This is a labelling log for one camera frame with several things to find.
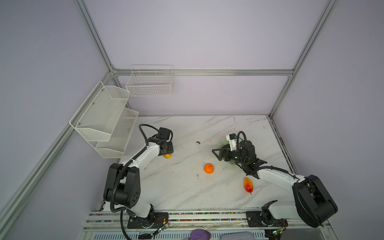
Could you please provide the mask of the orange tangerine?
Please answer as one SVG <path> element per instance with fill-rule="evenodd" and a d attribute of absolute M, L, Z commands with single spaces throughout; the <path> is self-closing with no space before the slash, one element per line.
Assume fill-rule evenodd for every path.
<path fill-rule="evenodd" d="M 204 166 L 204 171 L 206 174 L 212 174 L 214 172 L 215 168 L 212 164 L 206 164 Z"/>

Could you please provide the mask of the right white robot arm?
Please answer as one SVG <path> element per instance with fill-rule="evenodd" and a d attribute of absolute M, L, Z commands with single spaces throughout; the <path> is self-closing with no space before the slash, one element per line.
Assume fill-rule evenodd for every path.
<path fill-rule="evenodd" d="M 291 195 L 289 201 L 271 200 L 262 206 L 262 225 L 272 226 L 279 220 L 301 220 L 317 228 L 338 212 L 330 193 L 315 175 L 295 175 L 282 168 L 269 165 L 257 157 L 251 141 L 230 140 L 212 153 L 219 161 L 233 162 L 247 176 L 278 186 Z"/>

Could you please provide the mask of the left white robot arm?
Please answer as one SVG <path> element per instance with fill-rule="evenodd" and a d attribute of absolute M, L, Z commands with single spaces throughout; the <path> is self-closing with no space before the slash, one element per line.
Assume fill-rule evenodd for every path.
<path fill-rule="evenodd" d="M 173 131 L 167 128 L 155 128 L 140 124 L 139 130 L 145 145 L 134 156 L 120 164 L 109 167 L 103 198 L 110 203 L 110 211 L 127 212 L 132 217 L 146 219 L 152 214 L 152 205 L 140 199 L 140 170 L 144 169 L 155 157 L 174 152 Z"/>

